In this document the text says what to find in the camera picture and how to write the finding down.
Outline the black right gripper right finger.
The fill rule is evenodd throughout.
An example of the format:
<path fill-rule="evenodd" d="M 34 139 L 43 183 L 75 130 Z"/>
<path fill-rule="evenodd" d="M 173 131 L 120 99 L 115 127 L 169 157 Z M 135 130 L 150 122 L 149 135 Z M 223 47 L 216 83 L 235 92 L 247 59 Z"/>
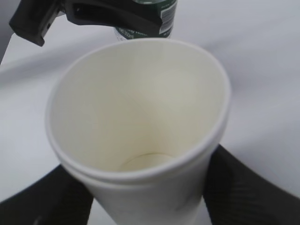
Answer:
<path fill-rule="evenodd" d="M 219 145 L 206 176 L 204 201 L 214 225 L 298 225 L 300 199 L 265 180 Z"/>

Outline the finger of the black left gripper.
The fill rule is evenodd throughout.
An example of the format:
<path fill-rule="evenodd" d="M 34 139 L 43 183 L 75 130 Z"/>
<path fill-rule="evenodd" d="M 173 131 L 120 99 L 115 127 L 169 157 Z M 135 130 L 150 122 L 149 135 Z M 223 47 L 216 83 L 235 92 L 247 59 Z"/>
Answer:
<path fill-rule="evenodd" d="M 76 25 L 128 27 L 147 18 L 143 7 L 132 0 L 67 0 L 65 8 L 67 19 Z"/>

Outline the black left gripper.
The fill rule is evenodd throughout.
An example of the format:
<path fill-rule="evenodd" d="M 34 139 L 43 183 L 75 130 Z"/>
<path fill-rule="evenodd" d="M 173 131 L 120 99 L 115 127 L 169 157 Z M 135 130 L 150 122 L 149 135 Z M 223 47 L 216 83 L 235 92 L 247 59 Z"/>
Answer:
<path fill-rule="evenodd" d="M 65 0 L 21 0 L 9 21 L 13 32 L 38 46 L 59 13 L 65 13 Z"/>

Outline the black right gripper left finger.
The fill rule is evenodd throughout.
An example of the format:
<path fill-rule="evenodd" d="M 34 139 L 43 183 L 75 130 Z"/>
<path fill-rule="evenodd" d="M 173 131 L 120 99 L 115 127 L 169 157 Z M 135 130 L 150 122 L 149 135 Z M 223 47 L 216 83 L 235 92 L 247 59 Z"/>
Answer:
<path fill-rule="evenodd" d="M 0 203 L 2 225 L 86 225 L 93 196 L 62 166 Z"/>

